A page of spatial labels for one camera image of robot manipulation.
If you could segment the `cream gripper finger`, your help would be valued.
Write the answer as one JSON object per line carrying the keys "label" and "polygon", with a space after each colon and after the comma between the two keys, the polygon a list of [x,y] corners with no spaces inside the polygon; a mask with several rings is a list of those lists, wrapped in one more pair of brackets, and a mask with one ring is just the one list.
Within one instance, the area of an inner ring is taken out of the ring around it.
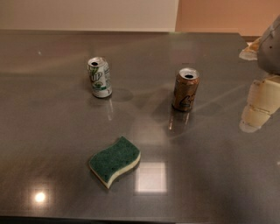
{"label": "cream gripper finger", "polygon": [[248,92],[240,121],[240,129],[246,133],[259,130],[280,108],[280,76],[268,75],[254,80]]}
{"label": "cream gripper finger", "polygon": [[240,52],[239,57],[243,60],[257,60],[257,52],[259,49],[260,40],[260,38],[257,38],[254,42],[250,43]]}

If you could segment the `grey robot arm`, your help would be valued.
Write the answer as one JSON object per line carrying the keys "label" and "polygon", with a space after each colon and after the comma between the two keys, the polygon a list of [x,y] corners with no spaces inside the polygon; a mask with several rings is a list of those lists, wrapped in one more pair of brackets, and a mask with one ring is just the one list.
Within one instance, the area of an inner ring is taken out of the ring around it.
{"label": "grey robot arm", "polygon": [[256,60],[266,73],[262,80],[254,80],[248,92],[240,129],[247,133],[259,130],[280,108],[280,16],[263,35],[241,51],[243,60]]}

